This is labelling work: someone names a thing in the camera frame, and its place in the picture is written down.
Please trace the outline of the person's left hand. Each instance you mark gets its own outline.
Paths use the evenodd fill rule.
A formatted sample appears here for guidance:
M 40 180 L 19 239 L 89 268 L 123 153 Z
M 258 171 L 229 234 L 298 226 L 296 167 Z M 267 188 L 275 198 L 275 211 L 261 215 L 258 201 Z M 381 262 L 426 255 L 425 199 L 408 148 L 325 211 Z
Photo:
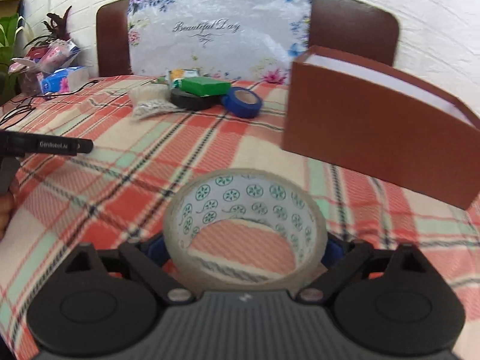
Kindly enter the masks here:
M 18 193 L 19 188 L 19 182 L 15 178 L 10 183 L 7 192 L 0 197 L 0 240 L 4 238 L 11 216 L 16 208 L 15 195 Z

